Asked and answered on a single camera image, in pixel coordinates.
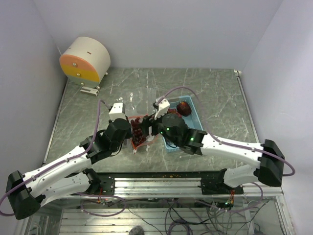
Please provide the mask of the dark red grape bunch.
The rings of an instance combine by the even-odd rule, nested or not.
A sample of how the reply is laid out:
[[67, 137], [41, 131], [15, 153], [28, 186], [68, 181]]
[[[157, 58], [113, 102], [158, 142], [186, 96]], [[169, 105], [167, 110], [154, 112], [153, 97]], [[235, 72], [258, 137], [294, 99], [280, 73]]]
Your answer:
[[136, 117], [135, 119], [132, 119], [131, 125], [132, 125], [132, 142], [134, 146], [137, 147], [146, 141], [146, 137], [144, 136], [140, 128], [141, 118]]

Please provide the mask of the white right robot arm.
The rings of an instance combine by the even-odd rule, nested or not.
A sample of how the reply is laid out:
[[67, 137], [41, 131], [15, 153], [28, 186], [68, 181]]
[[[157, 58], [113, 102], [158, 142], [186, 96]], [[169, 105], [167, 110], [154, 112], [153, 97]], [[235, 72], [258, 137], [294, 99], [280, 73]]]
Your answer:
[[284, 156], [274, 155], [273, 141], [260, 144], [212, 137], [204, 130], [189, 128], [183, 118], [172, 113], [159, 118], [144, 116], [140, 128], [144, 135], [162, 135], [186, 154], [225, 156], [243, 162], [244, 166], [220, 171], [215, 186], [222, 194], [246, 183], [282, 184]]

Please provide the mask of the clear orange-zip bag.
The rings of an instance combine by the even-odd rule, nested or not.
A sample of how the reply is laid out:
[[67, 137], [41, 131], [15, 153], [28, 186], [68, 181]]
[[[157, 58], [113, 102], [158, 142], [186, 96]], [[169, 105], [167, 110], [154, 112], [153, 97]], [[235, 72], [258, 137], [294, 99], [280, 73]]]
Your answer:
[[141, 130], [138, 125], [142, 123], [144, 116], [155, 112], [153, 103], [156, 101], [156, 97], [156, 89], [145, 87], [124, 88], [118, 95], [118, 101], [122, 101], [125, 104], [126, 116], [132, 126], [132, 137], [126, 140], [126, 143], [133, 154], [136, 154], [140, 149], [148, 151], [151, 145], [158, 139], [157, 136], [144, 135], [142, 132], [136, 133], [137, 130]]

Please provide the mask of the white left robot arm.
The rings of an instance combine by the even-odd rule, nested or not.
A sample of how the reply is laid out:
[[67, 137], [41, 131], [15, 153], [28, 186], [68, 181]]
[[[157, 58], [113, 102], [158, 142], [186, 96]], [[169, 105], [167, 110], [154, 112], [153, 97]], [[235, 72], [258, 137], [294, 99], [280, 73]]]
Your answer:
[[95, 194], [102, 188], [92, 165], [119, 151], [131, 136], [128, 118], [110, 121], [107, 129], [88, 137], [64, 156], [34, 171], [8, 176], [6, 197], [17, 220], [25, 219], [44, 205], [76, 193]]

